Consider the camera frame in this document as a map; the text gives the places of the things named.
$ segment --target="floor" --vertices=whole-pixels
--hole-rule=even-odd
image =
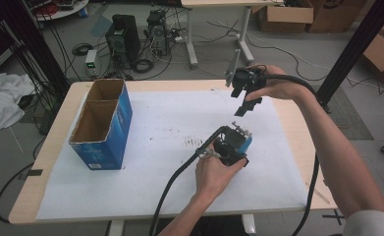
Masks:
[[[87,42],[96,45],[98,42],[104,41],[103,37],[92,36],[91,29],[106,11],[115,8],[124,9],[126,6],[121,6],[117,3],[104,6],[101,4],[90,4],[88,8],[89,16],[87,18],[79,18],[75,14],[54,21],[54,26],[57,28],[70,57],[72,57],[72,48],[78,43]],[[227,69],[237,45],[235,38],[231,36],[225,36],[215,42],[203,42],[225,35],[227,32],[227,29],[215,27],[207,22],[230,27],[236,20],[241,20],[242,12],[243,9],[241,8],[222,8],[222,14],[219,14],[219,11],[215,8],[194,10],[193,39],[201,41],[195,43],[197,59],[199,60],[198,67],[191,70],[188,64],[186,47],[179,40],[179,43],[172,49],[173,58],[170,66],[165,72],[152,78],[152,80],[223,79],[223,72]],[[185,20],[184,13],[180,13],[179,21],[182,23],[182,27],[186,25]],[[51,26],[51,23],[47,24],[42,31],[57,60],[64,67],[63,56],[56,40],[51,34]],[[344,33],[267,33],[258,30],[256,20],[252,17],[248,25],[249,39],[254,45],[267,48],[258,48],[253,45],[250,45],[249,48],[255,61],[263,64],[278,65],[289,74],[296,75],[296,61],[282,50],[292,52],[305,61],[305,63],[301,62],[300,64],[301,73],[305,77],[315,80],[322,78],[328,73],[323,68],[331,68],[333,66],[356,27],[357,24],[351,30]],[[271,48],[271,44],[282,50]],[[100,54],[103,55],[100,57],[102,65],[107,65],[108,63],[106,53],[107,51],[103,50]],[[83,57],[76,57],[73,65],[82,77],[81,79],[88,80],[85,77],[83,60]],[[131,75],[135,79],[156,75],[166,66],[166,62],[163,60],[169,60],[169,57],[162,57],[162,60],[157,62],[154,69],[147,74],[139,75],[132,73]],[[244,65],[243,60],[241,60],[240,64],[240,66]],[[24,73],[24,70],[14,58],[11,58],[0,68],[0,73],[2,72],[21,75]],[[68,78],[74,81],[77,80],[75,75],[73,70],[68,71]],[[361,62],[358,62],[350,72],[353,84],[370,77],[372,75]],[[318,80],[310,83],[317,86],[321,85],[322,82],[323,80]],[[348,81],[344,81],[342,88],[374,138],[373,141],[353,141],[353,144],[357,147],[384,194],[384,154],[380,152],[381,146],[384,146],[384,92],[379,94],[378,84],[374,79],[367,80],[354,87]],[[12,176],[33,162],[33,153],[36,155],[39,150],[37,144],[43,138],[44,136],[40,135],[34,124],[31,123],[16,123],[9,128],[0,130],[0,191]],[[3,217],[7,217],[11,210],[25,182],[24,179],[25,177],[23,176],[15,178],[0,199],[0,213]],[[332,235],[342,232],[345,220],[342,219],[342,225],[340,225],[336,218],[323,217],[323,215],[334,215],[334,211],[312,211],[300,235]],[[258,235],[290,235],[300,222],[302,212],[257,213],[254,217]],[[97,236],[105,235],[107,223],[107,221],[103,221],[11,225],[0,221],[0,235]],[[125,235],[146,235],[148,226],[149,220],[127,221]]]

